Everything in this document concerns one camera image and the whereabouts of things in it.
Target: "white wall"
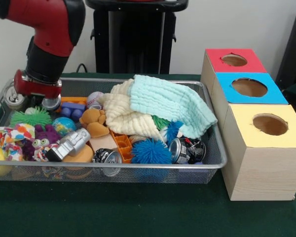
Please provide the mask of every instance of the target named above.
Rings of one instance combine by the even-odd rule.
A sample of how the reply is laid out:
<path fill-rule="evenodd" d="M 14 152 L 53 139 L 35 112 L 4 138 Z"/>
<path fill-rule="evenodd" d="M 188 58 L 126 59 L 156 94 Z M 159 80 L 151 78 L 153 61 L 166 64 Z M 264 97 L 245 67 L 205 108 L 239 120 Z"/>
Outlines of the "white wall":
<path fill-rule="evenodd" d="M 93 11 L 87 7 L 82 36 L 66 65 L 79 63 L 95 71 Z M 190 0 L 177 13 L 177 43 L 173 45 L 170 73 L 200 74 L 205 48 L 253 48 L 266 69 L 276 76 L 296 16 L 296 0 Z M 34 31 L 0 20 L 0 89 L 24 68 L 26 50 Z"/>

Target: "wire basket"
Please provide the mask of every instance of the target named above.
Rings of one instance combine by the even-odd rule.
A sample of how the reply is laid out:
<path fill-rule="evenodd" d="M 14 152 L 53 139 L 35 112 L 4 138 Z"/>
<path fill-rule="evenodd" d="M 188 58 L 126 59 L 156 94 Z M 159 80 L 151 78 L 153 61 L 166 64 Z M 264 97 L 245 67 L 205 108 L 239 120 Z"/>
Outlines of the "wire basket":
<path fill-rule="evenodd" d="M 109 93 L 111 88 L 123 83 L 120 79 L 62 79 L 62 96 L 87 97 L 94 91 Z M 197 81 L 172 81 L 195 90 L 213 110 L 206 87 Z M 14 113 L 0 93 L 0 126 L 9 126 Z M 207 184 L 217 169 L 226 162 L 226 153 L 217 125 L 207 130 L 207 153 L 203 165 L 193 164 L 113 164 L 113 163 L 68 163 L 34 161 L 0 161 L 9 171 L 0 177 L 3 181 L 79 181 L 114 183 L 197 183 Z M 115 170 L 114 176 L 107 175 Z"/>

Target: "black stand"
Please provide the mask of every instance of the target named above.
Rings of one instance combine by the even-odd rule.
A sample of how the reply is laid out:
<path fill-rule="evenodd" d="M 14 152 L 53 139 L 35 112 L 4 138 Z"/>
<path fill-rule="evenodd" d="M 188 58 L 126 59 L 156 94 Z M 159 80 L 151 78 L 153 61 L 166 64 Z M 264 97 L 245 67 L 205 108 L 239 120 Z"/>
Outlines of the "black stand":
<path fill-rule="evenodd" d="M 188 0 L 126 2 L 86 0 L 95 9 L 98 73 L 168 74 L 176 17 Z"/>

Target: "shape sorter box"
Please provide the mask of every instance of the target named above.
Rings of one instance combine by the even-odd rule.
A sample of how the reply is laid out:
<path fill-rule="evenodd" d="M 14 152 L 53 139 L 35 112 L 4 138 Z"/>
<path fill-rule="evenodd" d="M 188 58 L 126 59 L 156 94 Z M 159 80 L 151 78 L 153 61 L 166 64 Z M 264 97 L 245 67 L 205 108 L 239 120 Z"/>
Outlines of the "shape sorter box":
<path fill-rule="evenodd" d="M 229 103 L 288 104 L 268 73 L 216 73 L 211 99 L 221 130 Z"/>
<path fill-rule="evenodd" d="M 293 200 L 296 113 L 291 105 L 230 104 L 223 127 L 231 200 Z"/>
<path fill-rule="evenodd" d="M 201 82 L 206 85 L 209 95 L 216 73 L 267 73 L 252 49 L 206 49 Z"/>

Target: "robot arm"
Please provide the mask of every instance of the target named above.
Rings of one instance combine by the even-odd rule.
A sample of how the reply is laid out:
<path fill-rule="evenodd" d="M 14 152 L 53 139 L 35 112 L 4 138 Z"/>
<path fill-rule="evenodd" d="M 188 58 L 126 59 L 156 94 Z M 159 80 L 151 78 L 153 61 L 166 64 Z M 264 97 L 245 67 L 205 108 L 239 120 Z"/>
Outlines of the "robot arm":
<path fill-rule="evenodd" d="M 57 98 L 58 80 L 83 29 L 83 0 L 0 0 L 0 18 L 35 29 L 25 72 L 14 78 L 15 91 Z"/>

